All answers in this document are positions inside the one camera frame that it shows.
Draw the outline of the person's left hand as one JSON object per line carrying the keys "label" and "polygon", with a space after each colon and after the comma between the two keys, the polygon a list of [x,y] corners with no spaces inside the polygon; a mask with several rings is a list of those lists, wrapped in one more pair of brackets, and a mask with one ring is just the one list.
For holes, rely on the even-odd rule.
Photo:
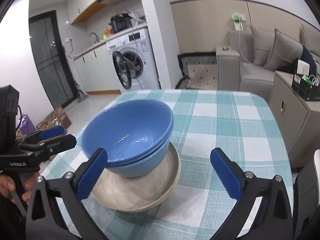
{"label": "person's left hand", "polygon": [[[33,190],[33,185],[36,182],[36,178],[39,176],[39,172],[35,172],[32,174],[32,176],[30,178],[28,178],[25,181],[24,184],[24,188],[25,188],[25,193],[22,194],[22,199],[29,204],[29,200],[31,197],[31,192]],[[9,177],[8,175],[1,173],[0,175],[0,190],[1,190],[1,195],[5,198],[7,198],[8,200],[12,201],[13,203],[15,203],[15,201],[13,200],[12,197],[12,192],[16,191],[16,185],[15,182],[13,181],[13,179],[11,177]]]}

